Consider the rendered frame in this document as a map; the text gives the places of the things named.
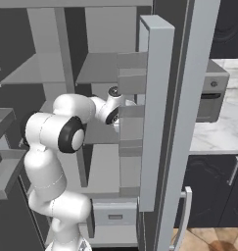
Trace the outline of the dark base cabinet door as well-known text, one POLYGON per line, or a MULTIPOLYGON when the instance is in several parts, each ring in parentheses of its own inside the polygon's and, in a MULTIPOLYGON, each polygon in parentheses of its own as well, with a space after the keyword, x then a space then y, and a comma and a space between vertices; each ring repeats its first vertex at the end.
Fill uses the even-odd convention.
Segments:
POLYGON ((227 184, 238 155, 190 155, 183 187, 192 189, 189 227, 218 226, 233 183, 227 184))

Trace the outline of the grey toaster oven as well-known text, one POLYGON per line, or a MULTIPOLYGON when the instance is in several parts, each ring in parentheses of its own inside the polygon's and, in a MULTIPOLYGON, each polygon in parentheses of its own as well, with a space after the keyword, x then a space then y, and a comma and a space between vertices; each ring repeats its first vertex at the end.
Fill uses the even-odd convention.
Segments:
POLYGON ((215 123, 218 120, 229 78, 229 72, 209 59, 197 123, 215 123))

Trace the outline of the grey fridge drawer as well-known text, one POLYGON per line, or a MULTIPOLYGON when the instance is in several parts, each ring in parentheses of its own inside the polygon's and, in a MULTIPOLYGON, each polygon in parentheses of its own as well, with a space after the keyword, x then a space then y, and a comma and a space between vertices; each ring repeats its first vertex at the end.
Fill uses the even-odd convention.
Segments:
POLYGON ((86 220, 89 237, 95 236, 96 226, 134 226, 137 207, 135 198, 92 200, 91 212, 86 220))

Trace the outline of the dark wall cabinet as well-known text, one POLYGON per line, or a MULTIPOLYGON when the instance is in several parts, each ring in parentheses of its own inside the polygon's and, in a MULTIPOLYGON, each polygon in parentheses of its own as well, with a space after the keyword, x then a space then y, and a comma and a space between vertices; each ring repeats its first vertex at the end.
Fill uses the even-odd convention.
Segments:
POLYGON ((211 59, 238 59, 238 0, 221 0, 211 59))

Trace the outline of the grey fridge door with bins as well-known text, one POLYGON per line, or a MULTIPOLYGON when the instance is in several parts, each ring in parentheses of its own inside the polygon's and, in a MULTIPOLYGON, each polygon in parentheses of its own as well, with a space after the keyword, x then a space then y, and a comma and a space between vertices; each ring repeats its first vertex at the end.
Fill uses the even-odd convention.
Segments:
POLYGON ((119 92, 136 98, 119 111, 123 195, 137 198, 139 251, 169 251, 220 0, 154 0, 139 16, 138 51, 120 57, 119 92))

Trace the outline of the dark fridge door with shelves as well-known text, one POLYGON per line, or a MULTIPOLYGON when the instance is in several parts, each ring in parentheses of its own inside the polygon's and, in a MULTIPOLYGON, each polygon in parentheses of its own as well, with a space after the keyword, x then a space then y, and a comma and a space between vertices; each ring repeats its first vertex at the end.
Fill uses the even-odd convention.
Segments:
POLYGON ((44 243, 27 205, 25 151, 20 146, 19 117, 41 103, 32 85, 3 87, 1 81, 19 65, 0 55, 0 251, 43 251, 44 243))

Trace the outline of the grey fridge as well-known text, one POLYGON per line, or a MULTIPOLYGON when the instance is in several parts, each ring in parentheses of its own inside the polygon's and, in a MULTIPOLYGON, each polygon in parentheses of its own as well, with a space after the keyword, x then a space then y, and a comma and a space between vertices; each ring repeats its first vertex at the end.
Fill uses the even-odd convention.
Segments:
MULTIPOLYGON (((119 92, 124 74, 119 59, 137 53, 139 16, 153 5, 154 0, 0 0, 0 55, 16 57, 19 63, 1 85, 32 85, 35 99, 41 103, 32 104, 19 117, 21 136, 24 117, 31 112, 51 113, 55 99, 62 94, 106 100, 111 87, 119 92)), ((122 95, 135 105, 134 95, 122 95)), ((97 119, 85 125, 84 132, 77 152, 57 154, 67 190, 90 201, 137 200, 120 192, 119 133, 97 119)), ((29 147, 23 137, 20 146, 26 154, 29 147)), ((54 240, 52 218, 31 212, 45 251, 54 240)), ((90 238, 86 220, 79 230, 91 247, 138 248, 136 224, 96 226, 95 236, 90 238)))

